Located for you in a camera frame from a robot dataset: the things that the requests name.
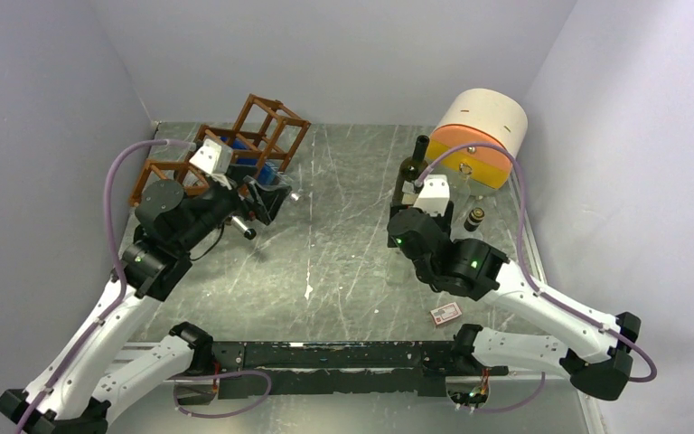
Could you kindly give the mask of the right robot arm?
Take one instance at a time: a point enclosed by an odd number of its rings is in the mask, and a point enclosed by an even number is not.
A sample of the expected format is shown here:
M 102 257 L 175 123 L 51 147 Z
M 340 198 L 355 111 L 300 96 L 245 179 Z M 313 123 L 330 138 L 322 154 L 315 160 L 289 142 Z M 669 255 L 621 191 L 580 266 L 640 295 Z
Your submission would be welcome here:
M 433 291 L 510 310 L 543 332 L 520 335 L 465 325 L 451 352 L 458 372 L 520 367 L 567 379 L 603 401 L 617 400 L 632 382 L 631 351 L 642 327 L 637 315 L 610 315 L 578 303 L 536 282 L 485 241 L 451 240 L 437 219 L 418 208 L 394 214 L 387 231 L 417 279 Z

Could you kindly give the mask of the brown wooden wine rack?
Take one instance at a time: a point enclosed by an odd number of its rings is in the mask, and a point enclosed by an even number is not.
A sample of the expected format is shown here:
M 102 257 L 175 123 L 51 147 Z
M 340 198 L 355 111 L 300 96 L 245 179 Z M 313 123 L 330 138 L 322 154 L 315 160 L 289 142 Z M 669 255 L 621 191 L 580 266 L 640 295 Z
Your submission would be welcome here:
M 182 159 L 146 159 L 129 204 L 145 201 L 144 190 L 151 177 L 177 182 L 188 196 L 204 193 L 211 179 L 220 180 L 230 168 L 248 169 L 263 184 L 265 172 L 280 175 L 286 171 L 310 126 L 282 101 L 250 94 L 232 127 L 200 125 Z

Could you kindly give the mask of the green glass wine bottle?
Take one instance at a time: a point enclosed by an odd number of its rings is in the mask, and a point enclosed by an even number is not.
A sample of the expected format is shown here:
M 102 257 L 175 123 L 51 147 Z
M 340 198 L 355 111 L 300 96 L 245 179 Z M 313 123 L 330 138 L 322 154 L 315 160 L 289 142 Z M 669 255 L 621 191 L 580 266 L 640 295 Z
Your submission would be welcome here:
M 241 217 L 238 215 L 232 215 L 229 218 L 229 224 L 239 231 L 242 236 L 249 241 L 254 240 L 257 237 L 257 232 L 254 228 L 250 227 Z

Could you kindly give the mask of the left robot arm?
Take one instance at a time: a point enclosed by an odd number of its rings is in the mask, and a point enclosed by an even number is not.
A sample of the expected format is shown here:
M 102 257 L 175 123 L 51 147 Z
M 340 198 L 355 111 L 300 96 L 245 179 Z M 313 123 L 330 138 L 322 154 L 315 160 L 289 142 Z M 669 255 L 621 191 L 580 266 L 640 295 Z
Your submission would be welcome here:
M 188 322 L 152 350 L 111 372 L 133 332 L 169 297 L 192 267 L 192 249 L 227 222 L 270 224 L 291 194 L 287 184 L 210 182 L 190 196 L 174 180 L 156 181 L 135 209 L 133 243 L 110 275 L 97 306 L 55 360 L 22 389 L 0 396 L 0 413 L 25 433 L 103 433 L 163 381 L 214 375 L 212 337 Z

